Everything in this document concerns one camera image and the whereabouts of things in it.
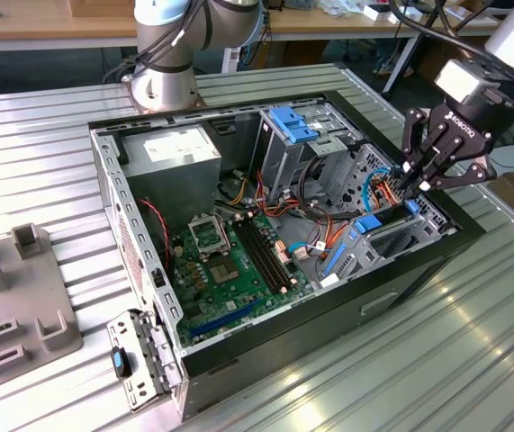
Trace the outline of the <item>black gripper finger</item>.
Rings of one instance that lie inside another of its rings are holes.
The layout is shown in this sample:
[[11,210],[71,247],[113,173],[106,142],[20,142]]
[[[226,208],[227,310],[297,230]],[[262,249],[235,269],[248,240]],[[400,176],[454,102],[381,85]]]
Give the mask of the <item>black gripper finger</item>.
[[426,175],[433,159],[432,145],[426,144],[430,123],[429,108],[410,108],[406,113],[401,139],[401,189],[431,190]]
[[457,167],[454,160],[449,159],[440,166],[431,163],[424,168],[410,184],[410,197],[433,190],[446,190],[462,186],[475,185],[494,179],[497,174],[486,156],[468,160],[466,170],[459,174],[452,174]]

